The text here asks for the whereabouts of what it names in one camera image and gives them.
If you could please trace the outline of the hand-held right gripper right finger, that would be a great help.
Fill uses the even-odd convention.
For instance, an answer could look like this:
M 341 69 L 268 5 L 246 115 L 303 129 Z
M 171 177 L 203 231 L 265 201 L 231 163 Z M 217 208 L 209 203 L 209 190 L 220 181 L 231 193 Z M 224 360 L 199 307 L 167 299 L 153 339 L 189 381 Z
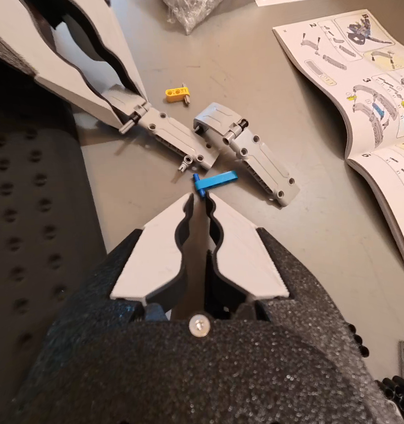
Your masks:
M 215 300 L 229 313 L 244 303 L 288 299 L 290 292 L 251 220 L 215 194 L 206 194 Z

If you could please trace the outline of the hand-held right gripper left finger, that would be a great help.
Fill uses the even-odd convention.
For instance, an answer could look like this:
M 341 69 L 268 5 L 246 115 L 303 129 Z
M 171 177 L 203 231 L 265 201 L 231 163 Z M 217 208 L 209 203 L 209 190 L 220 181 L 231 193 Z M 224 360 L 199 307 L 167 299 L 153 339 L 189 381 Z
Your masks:
M 136 231 L 137 241 L 110 299 L 158 304 L 171 311 L 187 288 L 183 245 L 190 235 L 194 194 L 187 193 Z

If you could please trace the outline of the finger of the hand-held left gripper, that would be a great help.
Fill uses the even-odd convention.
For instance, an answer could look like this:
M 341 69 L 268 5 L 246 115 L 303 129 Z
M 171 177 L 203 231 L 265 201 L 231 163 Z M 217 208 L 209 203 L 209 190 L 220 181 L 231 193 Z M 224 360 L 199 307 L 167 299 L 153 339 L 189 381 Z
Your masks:
M 31 70 L 35 82 L 116 129 L 122 122 L 81 71 L 46 42 L 22 1 L 0 1 L 0 42 Z
M 110 1 L 59 0 L 51 1 L 51 5 L 87 57 L 109 64 L 125 88 L 148 99 Z

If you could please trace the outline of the blue toy beam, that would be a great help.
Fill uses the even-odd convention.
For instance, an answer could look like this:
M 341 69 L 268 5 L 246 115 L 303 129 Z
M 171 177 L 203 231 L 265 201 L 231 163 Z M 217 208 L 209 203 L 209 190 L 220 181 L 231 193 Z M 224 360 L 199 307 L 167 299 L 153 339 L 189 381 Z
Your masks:
M 205 192 L 211 189 L 222 187 L 231 182 L 238 180 L 238 175 L 235 171 L 228 171 L 217 174 L 215 176 L 201 179 L 201 185 L 204 187 Z

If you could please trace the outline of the yellow toy connector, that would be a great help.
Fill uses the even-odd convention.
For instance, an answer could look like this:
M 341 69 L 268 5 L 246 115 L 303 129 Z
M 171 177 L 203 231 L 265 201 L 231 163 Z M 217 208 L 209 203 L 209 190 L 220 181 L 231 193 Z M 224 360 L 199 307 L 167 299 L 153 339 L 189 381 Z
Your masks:
M 181 87 L 167 89 L 165 91 L 165 100 L 167 103 L 182 102 L 186 107 L 190 105 L 190 92 L 186 84 Z

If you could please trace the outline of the grey toy panel assembly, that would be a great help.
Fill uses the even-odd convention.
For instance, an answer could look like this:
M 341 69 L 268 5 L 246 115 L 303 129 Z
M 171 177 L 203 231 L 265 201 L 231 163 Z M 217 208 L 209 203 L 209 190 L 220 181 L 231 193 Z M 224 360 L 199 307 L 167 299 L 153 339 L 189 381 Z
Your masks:
M 275 158 L 268 145 L 249 129 L 240 114 L 219 103 L 211 103 L 194 118 L 194 130 L 212 130 L 241 160 L 253 178 L 282 207 L 288 206 L 300 189 L 295 178 Z
M 116 84 L 105 90 L 102 97 L 111 105 L 123 125 L 133 119 L 136 122 L 134 127 L 146 129 L 156 140 L 183 158 L 192 156 L 193 164 L 209 170 L 217 160 L 219 152 L 214 147 L 208 147 L 201 136 L 165 112 L 155 109 L 140 95 Z

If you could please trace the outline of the grey desk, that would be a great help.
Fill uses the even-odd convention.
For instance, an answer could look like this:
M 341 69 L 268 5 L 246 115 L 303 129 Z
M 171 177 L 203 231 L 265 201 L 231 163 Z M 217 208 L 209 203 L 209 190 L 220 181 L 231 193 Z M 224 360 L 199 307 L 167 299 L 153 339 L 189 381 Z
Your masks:
M 223 1 L 185 35 L 167 22 L 163 1 L 112 1 L 144 86 L 156 106 L 175 83 L 190 84 L 191 105 L 163 104 L 191 126 L 212 101 L 248 118 L 296 173 L 301 191 L 289 207 L 235 163 L 237 183 L 214 192 L 265 227 L 320 281 L 358 330 L 375 378 L 398 372 L 404 338 L 404 263 L 374 194 L 344 164 L 346 132 L 337 108 L 285 57 L 272 27 L 366 8 L 404 44 L 404 1 L 299 1 L 258 7 Z

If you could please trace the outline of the clear plastic bag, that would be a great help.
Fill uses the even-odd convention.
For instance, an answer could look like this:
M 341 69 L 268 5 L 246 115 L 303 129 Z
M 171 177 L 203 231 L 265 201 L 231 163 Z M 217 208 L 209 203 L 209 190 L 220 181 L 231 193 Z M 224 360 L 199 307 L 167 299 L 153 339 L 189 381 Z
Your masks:
M 167 7 L 167 22 L 179 23 L 186 35 L 202 23 L 222 0 L 163 0 Z

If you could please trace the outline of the black perforated chair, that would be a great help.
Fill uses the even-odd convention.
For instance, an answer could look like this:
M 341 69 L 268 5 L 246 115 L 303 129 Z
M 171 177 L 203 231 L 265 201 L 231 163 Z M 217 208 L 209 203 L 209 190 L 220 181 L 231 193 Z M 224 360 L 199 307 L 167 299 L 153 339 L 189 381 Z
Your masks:
M 0 59 L 0 418 L 105 256 L 71 107 Z

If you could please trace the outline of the blue sticker sheet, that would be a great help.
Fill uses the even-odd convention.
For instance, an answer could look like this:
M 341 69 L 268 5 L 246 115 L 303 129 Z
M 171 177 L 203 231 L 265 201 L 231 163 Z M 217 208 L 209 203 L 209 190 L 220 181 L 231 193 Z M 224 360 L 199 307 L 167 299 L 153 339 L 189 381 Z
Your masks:
M 255 0 L 258 7 L 278 6 L 282 4 L 303 3 L 310 0 Z

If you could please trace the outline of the pile of toy building pieces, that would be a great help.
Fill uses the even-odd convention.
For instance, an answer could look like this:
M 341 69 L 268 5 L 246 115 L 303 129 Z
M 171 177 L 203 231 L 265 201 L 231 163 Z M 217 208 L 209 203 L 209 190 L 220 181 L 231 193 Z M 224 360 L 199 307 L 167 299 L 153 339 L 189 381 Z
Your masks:
M 376 384 L 404 420 L 404 341 L 399 342 L 400 375 L 376 380 Z

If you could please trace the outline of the white instruction booklet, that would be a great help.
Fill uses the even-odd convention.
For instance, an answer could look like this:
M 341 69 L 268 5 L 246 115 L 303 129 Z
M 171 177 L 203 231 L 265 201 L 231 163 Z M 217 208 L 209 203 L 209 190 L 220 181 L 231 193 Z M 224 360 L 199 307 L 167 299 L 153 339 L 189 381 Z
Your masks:
M 345 161 L 372 189 L 404 260 L 404 45 L 367 9 L 273 32 L 342 115 Z

